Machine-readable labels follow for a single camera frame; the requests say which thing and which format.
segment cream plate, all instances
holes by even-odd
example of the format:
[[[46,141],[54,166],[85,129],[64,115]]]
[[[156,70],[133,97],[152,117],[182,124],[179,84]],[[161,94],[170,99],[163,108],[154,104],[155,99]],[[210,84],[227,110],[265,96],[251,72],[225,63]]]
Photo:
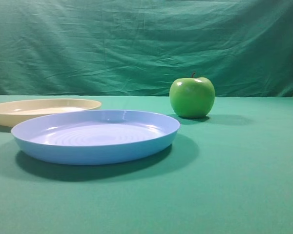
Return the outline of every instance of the cream plate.
[[[0,125],[14,127],[31,118],[65,112],[97,110],[101,105],[99,101],[67,98],[4,102],[0,103]]]

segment green apple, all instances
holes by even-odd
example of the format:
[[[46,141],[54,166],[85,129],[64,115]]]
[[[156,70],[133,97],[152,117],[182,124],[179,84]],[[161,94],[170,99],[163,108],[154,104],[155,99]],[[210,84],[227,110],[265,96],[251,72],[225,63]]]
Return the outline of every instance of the green apple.
[[[205,78],[179,78],[170,87],[169,98],[174,112],[183,118],[203,118],[212,109],[215,89]]]

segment table surface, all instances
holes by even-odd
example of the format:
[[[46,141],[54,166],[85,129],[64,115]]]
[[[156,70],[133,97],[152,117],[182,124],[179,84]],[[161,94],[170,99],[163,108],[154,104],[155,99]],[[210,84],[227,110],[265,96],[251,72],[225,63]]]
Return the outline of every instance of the table surface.
[[[160,154],[65,166],[19,151],[0,126],[0,234],[293,234],[293,97],[217,97],[180,119],[168,97],[85,98],[158,112],[181,128]]]

